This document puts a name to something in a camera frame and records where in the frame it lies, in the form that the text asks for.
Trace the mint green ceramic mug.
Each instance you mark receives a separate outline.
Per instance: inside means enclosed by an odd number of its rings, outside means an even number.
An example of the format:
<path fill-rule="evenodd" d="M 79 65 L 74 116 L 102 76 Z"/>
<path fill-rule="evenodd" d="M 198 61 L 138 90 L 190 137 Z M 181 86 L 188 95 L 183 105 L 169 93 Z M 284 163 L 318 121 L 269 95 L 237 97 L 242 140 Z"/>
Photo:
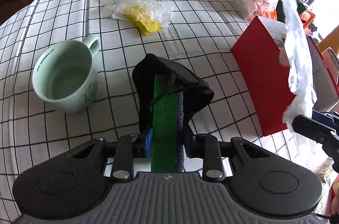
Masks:
<path fill-rule="evenodd" d="M 49 47 L 37 60 L 32 86 L 44 102 L 66 112 L 86 109 L 98 89 L 94 56 L 100 36 L 88 35 L 81 42 L 65 40 Z"/>

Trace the white checkered tablecloth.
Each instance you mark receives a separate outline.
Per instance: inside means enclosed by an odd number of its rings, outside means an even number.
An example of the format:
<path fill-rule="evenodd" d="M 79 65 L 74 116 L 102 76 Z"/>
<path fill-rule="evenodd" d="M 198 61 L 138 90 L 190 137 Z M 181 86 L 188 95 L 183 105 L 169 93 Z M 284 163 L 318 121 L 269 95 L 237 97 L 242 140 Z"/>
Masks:
<path fill-rule="evenodd" d="M 19 215 L 12 186 L 23 171 L 92 138 L 116 141 L 139 132 L 139 97 L 132 71 L 146 54 L 180 63 L 214 91 L 211 104 L 190 121 L 194 133 L 228 141 L 240 136 L 293 162 L 301 162 L 297 136 L 264 136 L 230 49 L 246 22 L 234 0 L 170 0 L 165 30 L 143 36 L 112 18 L 104 0 L 33 0 L 1 24 L 1 222 Z M 67 78 L 94 70 L 97 92 L 89 108 L 67 114 L 32 87 L 33 68 L 53 45 L 69 45 Z"/>

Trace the black face mask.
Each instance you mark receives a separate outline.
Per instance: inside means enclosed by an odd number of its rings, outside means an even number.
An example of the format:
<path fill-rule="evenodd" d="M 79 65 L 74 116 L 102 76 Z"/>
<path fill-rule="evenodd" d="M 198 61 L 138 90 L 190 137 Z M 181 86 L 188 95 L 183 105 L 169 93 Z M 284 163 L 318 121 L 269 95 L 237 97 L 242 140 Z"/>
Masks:
<path fill-rule="evenodd" d="M 139 96 L 140 133 L 152 126 L 152 106 L 167 94 L 183 93 L 185 125 L 214 98 L 209 84 L 187 67 L 151 53 L 135 66 L 132 79 Z"/>

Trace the red cardboard storage box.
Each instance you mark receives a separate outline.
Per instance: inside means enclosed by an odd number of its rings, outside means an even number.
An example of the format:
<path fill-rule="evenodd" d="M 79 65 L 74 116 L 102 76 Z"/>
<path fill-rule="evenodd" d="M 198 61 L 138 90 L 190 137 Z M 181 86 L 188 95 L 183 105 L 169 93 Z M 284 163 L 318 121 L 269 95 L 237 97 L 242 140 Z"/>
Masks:
<path fill-rule="evenodd" d="M 317 102 L 313 109 L 329 111 L 338 103 L 338 84 L 312 38 L 308 46 L 313 64 Z M 258 17 L 255 17 L 232 47 L 256 110 L 261 131 L 268 136 L 285 130 L 283 112 L 295 95 L 288 87 L 288 67 L 279 63 L 279 48 Z"/>

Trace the green scouring sponge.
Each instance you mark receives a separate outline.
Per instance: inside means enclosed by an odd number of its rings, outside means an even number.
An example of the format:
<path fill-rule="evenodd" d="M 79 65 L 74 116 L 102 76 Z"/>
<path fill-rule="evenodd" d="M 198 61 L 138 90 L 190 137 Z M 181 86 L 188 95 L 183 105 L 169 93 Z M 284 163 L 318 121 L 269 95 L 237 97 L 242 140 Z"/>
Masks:
<path fill-rule="evenodd" d="M 151 171 L 183 172 L 183 92 L 173 79 L 155 76 Z"/>

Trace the white plastic bag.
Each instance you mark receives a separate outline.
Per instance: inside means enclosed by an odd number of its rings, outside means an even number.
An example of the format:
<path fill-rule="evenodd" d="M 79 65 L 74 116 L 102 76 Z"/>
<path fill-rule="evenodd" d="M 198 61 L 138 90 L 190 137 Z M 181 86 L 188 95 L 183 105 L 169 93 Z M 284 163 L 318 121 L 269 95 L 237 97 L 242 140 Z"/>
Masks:
<path fill-rule="evenodd" d="M 317 95 L 313 83 L 313 63 L 302 22 L 297 12 L 296 0 L 282 2 L 287 27 L 284 50 L 290 67 L 288 86 L 295 98 L 283 113 L 282 121 L 293 132 L 292 122 L 298 115 L 312 117 Z"/>

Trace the orange white tissue pack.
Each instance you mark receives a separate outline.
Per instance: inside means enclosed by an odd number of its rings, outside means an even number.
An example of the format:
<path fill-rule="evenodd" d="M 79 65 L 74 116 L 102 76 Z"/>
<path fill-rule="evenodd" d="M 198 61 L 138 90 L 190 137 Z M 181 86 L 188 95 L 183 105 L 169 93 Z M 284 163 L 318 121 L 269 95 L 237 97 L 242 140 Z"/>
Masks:
<path fill-rule="evenodd" d="M 276 7 L 279 0 L 235 0 L 235 7 L 240 17 L 251 22 L 255 16 L 277 20 Z"/>

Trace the yellow sponge in plastic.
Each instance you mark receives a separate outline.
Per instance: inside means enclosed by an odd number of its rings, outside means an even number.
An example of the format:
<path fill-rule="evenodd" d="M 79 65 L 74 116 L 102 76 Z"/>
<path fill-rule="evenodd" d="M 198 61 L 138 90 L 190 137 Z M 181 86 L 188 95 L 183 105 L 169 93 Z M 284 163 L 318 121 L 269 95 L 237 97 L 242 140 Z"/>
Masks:
<path fill-rule="evenodd" d="M 122 14 L 139 29 L 142 35 L 150 35 L 162 29 L 154 17 L 141 6 L 127 7 Z"/>

